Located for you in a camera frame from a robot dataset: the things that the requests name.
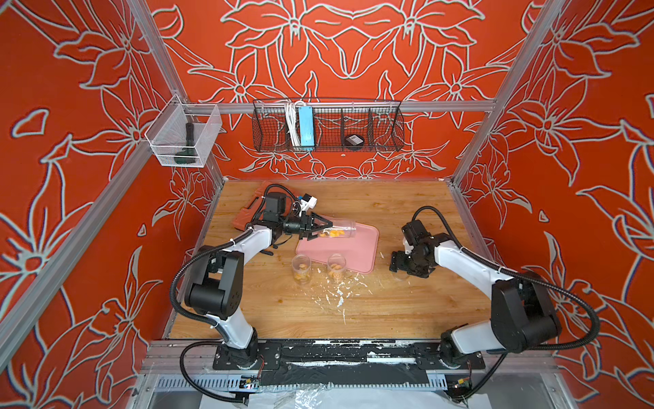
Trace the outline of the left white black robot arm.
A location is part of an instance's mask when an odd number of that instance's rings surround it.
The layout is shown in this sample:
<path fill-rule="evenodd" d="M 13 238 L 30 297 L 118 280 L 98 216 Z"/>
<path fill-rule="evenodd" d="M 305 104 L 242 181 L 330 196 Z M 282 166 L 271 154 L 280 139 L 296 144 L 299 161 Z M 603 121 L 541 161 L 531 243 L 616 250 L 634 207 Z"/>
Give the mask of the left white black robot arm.
<path fill-rule="evenodd" d="M 245 265 L 257 254 L 276 247 L 283 236 L 315 240 L 331 228 L 330 219 L 315 212 L 317 199 L 310 194 L 294 194 L 288 187 L 272 183 L 265 188 L 261 202 L 245 230 L 221 245 L 206 246 L 183 264 L 170 285 L 170 304 L 189 320 L 209 325 L 221 340 L 197 341 L 180 353 L 180 373 L 186 383 L 207 398 L 233 405 L 247 406 L 250 395 L 216 393 L 195 381 L 186 368 L 187 354 L 195 348 L 213 346 L 226 353 L 239 368 L 264 368 L 258 352 L 258 334 L 240 308 L 243 297 Z"/>

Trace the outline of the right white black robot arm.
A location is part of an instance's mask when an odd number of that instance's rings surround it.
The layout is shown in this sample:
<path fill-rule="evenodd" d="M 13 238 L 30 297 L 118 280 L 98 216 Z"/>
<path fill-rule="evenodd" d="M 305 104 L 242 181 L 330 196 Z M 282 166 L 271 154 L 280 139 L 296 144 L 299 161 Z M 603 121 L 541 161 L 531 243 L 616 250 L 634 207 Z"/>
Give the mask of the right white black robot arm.
<path fill-rule="evenodd" d="M 427 279 L 438 268 L 448 269 L 490 300 L 489 320 L 460 325 L 440 336 L 439 361 L 447 368 L 458 369 L 484 352 L 498 357 L 481 380 L 468 379 L 462 387 L 451 387 L 448 397 L 452 402 L 467 404 L 510 354 L 580 349 L 599 336 L 601 320 L 589 303 L 544 281 L 539 274 L 519 273 L 473 252 L 458 240 L 437 208 L 419 207 L 401 230 L 404 248 L 391 255 L 392 274 Z M 552 293 L 569 299 L 586 313 L 590 327 L 582 337 L 558 342 L 562 325 Z"/>

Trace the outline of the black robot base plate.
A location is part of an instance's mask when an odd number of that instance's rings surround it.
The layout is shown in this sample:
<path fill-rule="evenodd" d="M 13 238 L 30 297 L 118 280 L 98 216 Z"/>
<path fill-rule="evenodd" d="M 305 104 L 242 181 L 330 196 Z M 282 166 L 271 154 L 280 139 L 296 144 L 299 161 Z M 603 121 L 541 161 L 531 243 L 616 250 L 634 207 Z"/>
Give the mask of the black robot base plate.
<path fill-rule="evenodd" d="M 483 373 L 480 353 L 452 369 L 439 358 L 439 341 L 430 339 L 262 339 L 250 371 L 263 383 L 393 383 L 426 381 L 444 374 L 447 383 Z"/>

